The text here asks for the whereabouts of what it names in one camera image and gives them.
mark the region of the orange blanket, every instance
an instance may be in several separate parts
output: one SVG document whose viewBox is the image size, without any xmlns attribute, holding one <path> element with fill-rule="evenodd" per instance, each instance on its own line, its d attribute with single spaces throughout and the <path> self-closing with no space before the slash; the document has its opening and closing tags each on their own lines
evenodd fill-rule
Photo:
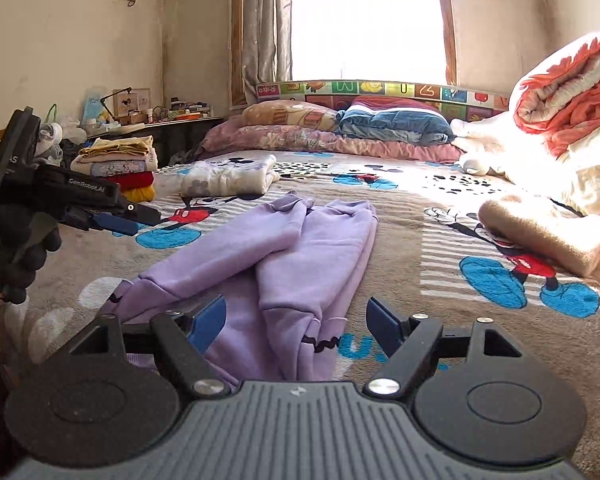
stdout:
<svg viewBox="0 0 600 480">
<path fill-rule="evenodd" d="M 516 125 L 552 155 L 600 126 L 600 34 L 567 45 L 523 77 L 510 99 Z"/>
</svg>

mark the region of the blue pillow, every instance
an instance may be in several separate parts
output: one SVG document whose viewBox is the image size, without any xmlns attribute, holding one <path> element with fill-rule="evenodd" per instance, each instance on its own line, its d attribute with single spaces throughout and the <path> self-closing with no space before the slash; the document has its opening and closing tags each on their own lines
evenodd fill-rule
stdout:
<svg viewBox="0 0 600 480">
<path fill-rule="evenodd" d="M 456 138 L 434 107 L 405 98 L 357 97 L 336 115 L 337 134 L 359 139 L 398 140 L 415 146 L 449 144 Z"/>
</svg>

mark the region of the headboard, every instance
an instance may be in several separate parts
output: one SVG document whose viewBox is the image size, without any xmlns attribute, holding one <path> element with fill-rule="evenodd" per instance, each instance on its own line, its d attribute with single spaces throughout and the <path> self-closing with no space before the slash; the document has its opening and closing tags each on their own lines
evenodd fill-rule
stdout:
<svg viewBox="0 0 600 480">
<path fill-rule="evenodd" d="M 395 81 L 287 81 L 259 84 L 256 91 L 258 102 L 289 99 L 334 110 L 349 108 L 359 95 L 408 97 L 435 106 L 448 121 L 479 121 L 509 109 L 509 96 L 504 94 Z"/>
</svg>

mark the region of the stack of folded clothes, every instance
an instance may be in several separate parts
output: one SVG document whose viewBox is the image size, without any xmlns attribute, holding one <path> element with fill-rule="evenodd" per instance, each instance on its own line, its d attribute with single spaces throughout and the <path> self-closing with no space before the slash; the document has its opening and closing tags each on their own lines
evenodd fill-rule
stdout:
<svg viewBox="0 0 600 480">
<path fill-rule="evenodd" d="M 158 171 L 153 144 L 152 136 L 97 139 L 78 152 L 71 169 L 120 184 L 120 190 L 132 202 L 150 202 L 155 198 L 153 172 Z"/>
</svg>

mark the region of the folded clothes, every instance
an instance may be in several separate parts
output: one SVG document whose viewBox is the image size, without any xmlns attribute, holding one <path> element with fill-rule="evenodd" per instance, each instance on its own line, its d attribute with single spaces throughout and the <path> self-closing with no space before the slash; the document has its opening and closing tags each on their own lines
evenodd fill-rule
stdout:
<svg viewBox="0 0 600 480">
<path fill-rule="evenodd" d="M 124 173 L 106 177 L 107 180 L 120 185 L 120 191 L 147 187 L 154 183 L 154 174 L 151 171 L 142 173 Z"/>
<path fill-rule="evenodd" d="M 487 200 L 478 209 L 478 218 L 489 231 L 586 278 L 600 261 L 600 216 L 565 214 L 548 198 L 514 194 Z"/>
<path fill-rule="evenodd" d="M 134 153 L 112 152 L 104 155 L 95 155 L 84 157 L 79 155 L 75 157 L 76 162 L 109 162 L 110 160 L 146 160 L 146 153 L 136 155 Z"/>
<path fill-rule="evenodd" d="M 122 192 L 129 202 L 151 202 L 155 198 L 154 186 L 137 187 Z"/>
<path fill-rule="evenodd" d="M 158 156 L 151 148 L 145 160 L 110 160 L 108 162 L 84 162 L 74 160 L 71 169 L 91 176 L 113 176 L 124 173 L 142 173 L 158 171 Z"/>
<path fill-rule="evenodd" d="M 96 139 L 93 146 L 80 150 L 82 158 L 106 155 L 107 153 L 129 153 L 131 155 L 147 155 L 154 145 L 154 138 L 129 137 L 128 139 Z"/>
<path fill-rule="evenodd" d="M 272 169 L 275 163 L 273 155 L 247 164 L 200 160 L 184 176 L 180 194 L 187 197 L 264 194 L 280 179 Z"/>
</svg>

